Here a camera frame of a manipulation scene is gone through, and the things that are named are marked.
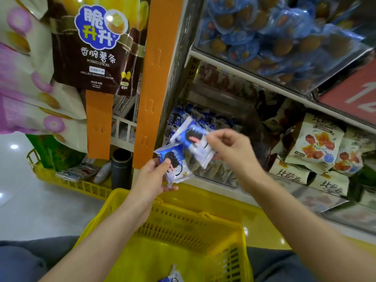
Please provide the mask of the person's left hand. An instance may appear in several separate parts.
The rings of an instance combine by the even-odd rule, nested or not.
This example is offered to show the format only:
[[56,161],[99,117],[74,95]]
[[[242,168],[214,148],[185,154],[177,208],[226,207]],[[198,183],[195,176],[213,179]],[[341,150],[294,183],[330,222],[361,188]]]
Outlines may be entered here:
[[126,205],[136,213],[138,219],[146,221],[157,196],[168,191],[177,191],[177,185],[169,189],[165,182],[165,174],[158,173],[157,158],[148,161],[139,171],[136,183],[132,186],[127,198]]

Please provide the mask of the person's right hand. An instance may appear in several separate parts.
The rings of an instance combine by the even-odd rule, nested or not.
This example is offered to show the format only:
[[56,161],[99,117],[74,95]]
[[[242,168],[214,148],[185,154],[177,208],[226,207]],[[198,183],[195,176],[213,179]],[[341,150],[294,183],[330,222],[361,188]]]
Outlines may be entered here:
[[212,141],[221,141],[231,146],[231,156],[218,157],[231,168],[244,191],[251,194],[256,184],[265,179],[266,173],[259,164],[247,136],[233,129],[225,128],[209,132],[206,138],[209,145]]

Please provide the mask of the blue cookie snack packet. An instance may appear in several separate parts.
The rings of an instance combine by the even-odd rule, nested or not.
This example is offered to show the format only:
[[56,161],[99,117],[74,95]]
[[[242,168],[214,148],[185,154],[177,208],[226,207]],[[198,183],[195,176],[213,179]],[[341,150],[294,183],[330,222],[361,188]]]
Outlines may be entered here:
[[193,179],[195,175],[189,169],[185,160],[183,145],[174,143],[162,146],[154,151],[160,163],[170,159],[171,164],[166,172],[167,187],[172,189],[174,184]]
[[177,265],[173,264],[170,274],[167,277],[158,280],[157,282],[184,282],[184,279],[180,271],[177,269]]
[[170,142],[183,145],[200,166],[206,169],[215,154],[207,141],[207,134],[207,130],[200,126],[192,116],[188,116],[181,126],[171,134]]

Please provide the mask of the person's left forearm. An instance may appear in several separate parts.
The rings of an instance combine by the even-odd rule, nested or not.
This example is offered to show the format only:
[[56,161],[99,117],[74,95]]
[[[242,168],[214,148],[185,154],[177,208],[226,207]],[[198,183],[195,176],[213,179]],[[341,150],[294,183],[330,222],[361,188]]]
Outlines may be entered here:
[[38,282],[103,282],[152,204],[126,200]]

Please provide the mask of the pile of beige packets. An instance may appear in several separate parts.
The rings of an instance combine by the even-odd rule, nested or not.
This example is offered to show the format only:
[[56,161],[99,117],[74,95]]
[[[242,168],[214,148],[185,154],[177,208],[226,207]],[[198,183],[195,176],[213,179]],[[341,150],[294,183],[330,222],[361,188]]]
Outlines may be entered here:
[[215,181],[234,189],[240,186],[237,176],[223,161],[212,160],[208,163],[206,169],[204,169],[198,161],[191,158],[188,166],[194,175],[204,179]]

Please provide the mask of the row of red brown packets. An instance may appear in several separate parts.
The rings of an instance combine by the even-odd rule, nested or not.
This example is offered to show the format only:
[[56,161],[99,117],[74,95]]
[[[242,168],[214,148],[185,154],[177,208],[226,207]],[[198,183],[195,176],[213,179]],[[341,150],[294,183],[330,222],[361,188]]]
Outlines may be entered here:
[[238,76],[229,74],[206,62],[201,62],[194,80],[220,92],[256,102],[259,88],[252,82]]

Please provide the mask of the white printed packet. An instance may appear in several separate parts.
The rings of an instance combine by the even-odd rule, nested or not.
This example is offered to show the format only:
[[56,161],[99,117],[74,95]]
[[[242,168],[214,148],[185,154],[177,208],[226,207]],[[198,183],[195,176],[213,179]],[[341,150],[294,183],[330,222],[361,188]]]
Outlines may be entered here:
[[135,104],[139,96],[139,93],[135,96],[115,95],[113,97],[112,114],[134,122]]

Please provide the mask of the narrow orange hanging strip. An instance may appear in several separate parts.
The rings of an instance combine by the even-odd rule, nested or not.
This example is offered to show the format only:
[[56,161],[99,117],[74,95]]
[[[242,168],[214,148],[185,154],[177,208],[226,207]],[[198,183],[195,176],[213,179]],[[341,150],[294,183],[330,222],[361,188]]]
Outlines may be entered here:
[[90,159],[109,160],[113,95],[86,90],[87,150]]

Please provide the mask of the low yellow display basket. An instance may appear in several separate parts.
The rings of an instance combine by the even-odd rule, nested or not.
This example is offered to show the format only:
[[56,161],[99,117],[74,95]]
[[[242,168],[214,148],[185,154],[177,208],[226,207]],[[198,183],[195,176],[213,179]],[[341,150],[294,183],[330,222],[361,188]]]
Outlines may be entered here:
[[110,177],[101,185],[94,184],[92,179],[75,183],[58,178],[54,170],[44,168],[35,149],[29,151],[26,158],[36,178],[44,183],[56,185],[99,200],[106,200],[112,192]]

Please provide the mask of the wide orange hanging strip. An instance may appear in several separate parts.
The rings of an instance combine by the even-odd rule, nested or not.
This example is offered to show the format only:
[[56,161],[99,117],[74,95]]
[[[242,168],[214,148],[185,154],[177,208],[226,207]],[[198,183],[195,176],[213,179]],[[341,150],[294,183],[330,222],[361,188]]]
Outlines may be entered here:
[[151,0],[133,168],[153,157],[184,0]]

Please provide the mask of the large white dried meat bag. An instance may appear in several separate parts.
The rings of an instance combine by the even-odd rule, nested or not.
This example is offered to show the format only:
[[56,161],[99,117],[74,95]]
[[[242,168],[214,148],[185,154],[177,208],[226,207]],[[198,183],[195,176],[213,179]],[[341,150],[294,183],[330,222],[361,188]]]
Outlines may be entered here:
[[335,165],[344,130],[327,117],[306,113],[283,138],[284,162],[322,175]]

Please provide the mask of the brown potato stick bag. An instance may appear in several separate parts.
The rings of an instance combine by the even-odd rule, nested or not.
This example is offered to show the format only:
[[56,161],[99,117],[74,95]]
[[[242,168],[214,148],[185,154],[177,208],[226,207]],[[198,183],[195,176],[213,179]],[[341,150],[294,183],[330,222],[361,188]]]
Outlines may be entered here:
[[54,80],[134,96],[143,69],[151,0],[47,0]]

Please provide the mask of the pile of blue wrapped eggs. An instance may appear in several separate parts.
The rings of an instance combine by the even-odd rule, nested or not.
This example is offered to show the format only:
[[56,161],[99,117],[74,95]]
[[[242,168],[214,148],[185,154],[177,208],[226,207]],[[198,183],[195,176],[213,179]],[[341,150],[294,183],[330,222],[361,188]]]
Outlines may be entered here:
[[205,0],[194,47],[306,95],[371,51],[360,0]]

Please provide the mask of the pile of clear wrapped packets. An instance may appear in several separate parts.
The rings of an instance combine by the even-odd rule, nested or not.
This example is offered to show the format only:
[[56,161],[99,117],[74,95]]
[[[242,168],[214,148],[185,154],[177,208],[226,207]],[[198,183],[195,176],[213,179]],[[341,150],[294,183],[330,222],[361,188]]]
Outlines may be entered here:
[[376,235],[376,209],[307,186],[301,186],[291,194],[323,218]]

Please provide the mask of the dark green snack packet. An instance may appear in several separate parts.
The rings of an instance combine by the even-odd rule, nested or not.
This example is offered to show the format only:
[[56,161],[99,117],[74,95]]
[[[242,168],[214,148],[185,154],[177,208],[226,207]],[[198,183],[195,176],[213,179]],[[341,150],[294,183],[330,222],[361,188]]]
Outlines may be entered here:
[[376,168],[367,164],[350,177],[347,196],[350,201],[360,203],[364,195],[376,197]]

